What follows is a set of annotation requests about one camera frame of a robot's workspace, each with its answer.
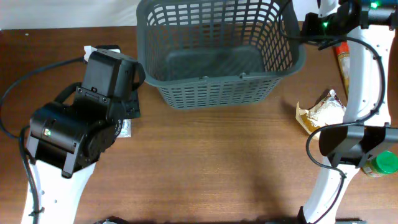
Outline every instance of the white wall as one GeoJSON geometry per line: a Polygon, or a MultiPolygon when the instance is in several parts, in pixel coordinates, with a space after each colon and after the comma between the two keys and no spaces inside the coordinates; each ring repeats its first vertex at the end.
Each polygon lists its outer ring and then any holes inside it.
{"type": "MultiPolygon", "coordinates": [[[[0,0],[0,29],[135,26],[140,0],[0,0]]],[[[297,18],[317,0],[294,0],[297,18]]]]}

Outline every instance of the brown wooden surface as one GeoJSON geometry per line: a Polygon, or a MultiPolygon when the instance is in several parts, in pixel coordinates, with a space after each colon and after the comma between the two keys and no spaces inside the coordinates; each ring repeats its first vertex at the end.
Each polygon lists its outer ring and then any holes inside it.
{"type": "MultiPolygon", "coordinates": [[[[84,45],[99,44],[119,44],[125,54],[137,57],[133,27],[2,31],[0,93],[34,68],[83,55],[84,45]]],[[[393,49],[389,105],[396,125],[398,47],[393,49]]],[[[69,65],[21,84],[1,111],[5,125],[17,134],[37,108],[82,80],[84,72],[84,65],[69,65]]],[[[173,110],[145,84],[139,90],[142,117],[133,121],[134,136],[118,140],[101,156],[75,223],[111,215],[158,222],[296,216],[319,168],[305,153],[308,135],[295,120],[295,105],[313,106],[327,88],[346,102],[332,51],[313,47],[307,47],[304,69],[282,80],[258,105],[173,110]]],[[[27,179],[16,141],[1,133],[0,142],[0,223],[20,223],[27,179]]],[[[320,158],[316,144],[313,153],[320,158]]],[[[360,172],[338,217],[396,223],[397,188],[397,175],[373,179],[360,172]]]]}

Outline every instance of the dark green basket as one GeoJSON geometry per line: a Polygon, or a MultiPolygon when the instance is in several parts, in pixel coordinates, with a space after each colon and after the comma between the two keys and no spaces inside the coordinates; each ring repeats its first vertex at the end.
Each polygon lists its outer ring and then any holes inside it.
{"type": "MultiPolygon", "coordinates": [[[[146,82],[176,109],[263,100],[299,71],[303,46],[278,32],[281,0],[143,0],[137,8],[138,59],[146,82]]],[[[299,35],[293,7],[282,30],[299,35]]]]}

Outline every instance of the jar with green lid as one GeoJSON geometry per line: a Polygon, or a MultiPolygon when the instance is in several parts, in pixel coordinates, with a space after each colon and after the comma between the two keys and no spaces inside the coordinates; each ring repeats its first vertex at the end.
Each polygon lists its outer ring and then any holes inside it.
{"type": "Polygon", "coordinates": [[[393,174],[398,170],[398,157],[390,151],[384,151],[371,161],[367,161],[362,170],[370,177],[393,174]]]}

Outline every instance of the basket bottom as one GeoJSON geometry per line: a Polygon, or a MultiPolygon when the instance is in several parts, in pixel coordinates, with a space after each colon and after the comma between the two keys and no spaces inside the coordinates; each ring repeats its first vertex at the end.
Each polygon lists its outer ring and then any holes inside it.
{"type": "Polygon", "coordinates": [[[168,54],[165,81],[225,77],[243,72],[264,72],[262,55],[253,45],[218,49],[174,50],[168,54]]]}

